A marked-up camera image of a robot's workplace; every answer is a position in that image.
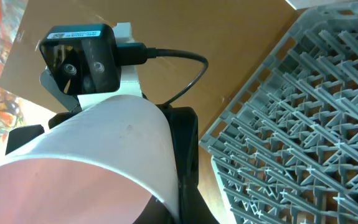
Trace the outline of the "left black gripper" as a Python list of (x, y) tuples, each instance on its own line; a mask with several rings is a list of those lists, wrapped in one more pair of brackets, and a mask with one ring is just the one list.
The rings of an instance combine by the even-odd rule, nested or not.
[(190, 107), (155, 105), (133, 95), (59, 113), (50, 132), (9, 153), (59, 159), (116, 172), (151, 192), (137, 223), (215, 223), (199, 183), (198, 118)]

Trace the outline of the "pink plastic cup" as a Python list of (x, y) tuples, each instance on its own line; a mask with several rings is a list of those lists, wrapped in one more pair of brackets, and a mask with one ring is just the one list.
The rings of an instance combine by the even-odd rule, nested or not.
[(151, 199), (179, 220), (170, 127), (138, 96), (102, 101), (0, 162), (0, 223), (133, 223)]

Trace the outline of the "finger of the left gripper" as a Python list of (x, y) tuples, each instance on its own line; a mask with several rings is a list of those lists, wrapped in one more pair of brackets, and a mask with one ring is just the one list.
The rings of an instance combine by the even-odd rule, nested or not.
[(13, 129), (8, 134), (5, 155), (15, 151), (44, 132), (44, 128), (40, 124)]

